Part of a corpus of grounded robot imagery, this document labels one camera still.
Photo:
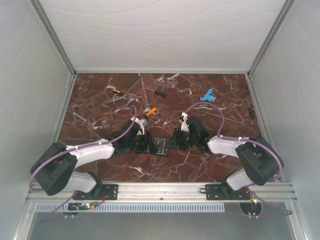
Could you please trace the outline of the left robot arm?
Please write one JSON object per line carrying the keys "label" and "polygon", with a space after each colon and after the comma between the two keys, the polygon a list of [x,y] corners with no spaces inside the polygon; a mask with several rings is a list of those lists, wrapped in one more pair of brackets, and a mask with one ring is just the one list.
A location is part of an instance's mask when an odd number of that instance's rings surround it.
{"label": "left robot arm", "polygon": [[127,150],[142,154],[156,153],[156,149],[143,149],[144,140],[150,139],[145,131],[145,119],[131,118],[120,132],[107,138],[82,145],[64,145],[53,143],[30,169],[29,188],[35,191],[33,181],[37,181],[40,190],[48,196],[61,191],[75,191],[88,199],[98,199],[106,187],[93,173],[78,172],[76,169],[98,161],[121,156]]}

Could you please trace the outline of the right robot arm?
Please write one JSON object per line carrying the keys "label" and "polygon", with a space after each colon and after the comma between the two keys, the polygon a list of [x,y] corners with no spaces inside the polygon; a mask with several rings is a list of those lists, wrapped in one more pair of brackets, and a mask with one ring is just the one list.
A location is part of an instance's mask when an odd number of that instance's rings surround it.
{"label": "right robot arm", "polygon": [[242,164],[242,168],[222,181],[213,193],[231,200],[248,186],[263,186],[281,177],[284,162],[261,135],[226,137],[209,132],[198,117],[180,117],[179,121],[181,126],[174,128],[169,149],[186,150],[196,146],[205,153],[237,158]]}

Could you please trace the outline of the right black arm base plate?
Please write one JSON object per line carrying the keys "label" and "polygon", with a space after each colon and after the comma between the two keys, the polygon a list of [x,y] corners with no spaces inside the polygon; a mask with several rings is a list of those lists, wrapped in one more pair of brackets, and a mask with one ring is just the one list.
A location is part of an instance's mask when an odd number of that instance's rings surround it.
{"label": "right black arm base plate", "polygon": [[233,190],[227,184],[206,184],[204,194],[210,201],[248,201],[251,199],[250,193],[244,188]]}

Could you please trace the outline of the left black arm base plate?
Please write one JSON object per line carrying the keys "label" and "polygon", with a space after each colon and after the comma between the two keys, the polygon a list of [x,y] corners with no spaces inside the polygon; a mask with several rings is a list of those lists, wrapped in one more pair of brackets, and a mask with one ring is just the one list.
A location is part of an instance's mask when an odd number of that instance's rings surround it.
{"label": "left black arm base plate", "polygon": [[73,196],[73,200],[117,200],[118,184],[100,184],[96,185],[90,192],[77,191]]}

